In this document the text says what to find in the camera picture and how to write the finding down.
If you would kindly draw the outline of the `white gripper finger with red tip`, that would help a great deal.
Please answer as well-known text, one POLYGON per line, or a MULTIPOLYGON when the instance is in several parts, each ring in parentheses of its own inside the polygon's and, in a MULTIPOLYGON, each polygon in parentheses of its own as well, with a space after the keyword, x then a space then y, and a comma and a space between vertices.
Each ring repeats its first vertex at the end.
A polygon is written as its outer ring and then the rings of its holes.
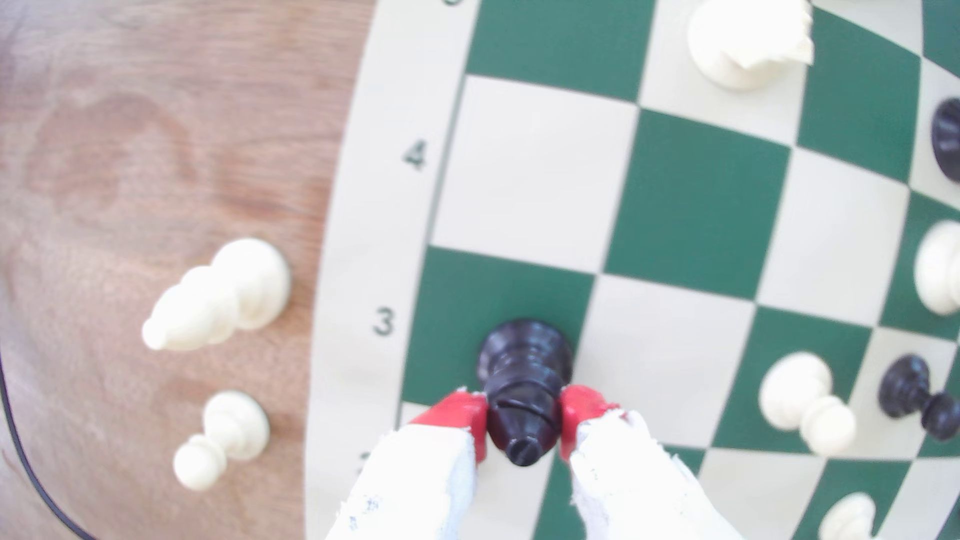
POLYGON ((642 414, 570 384, 559 396, 560 456, 587 539, 743 539, 642 414))
POLYGON ((457 389, 373 448, 326 539, 456 539, 487 456, 487 397, 457 389))

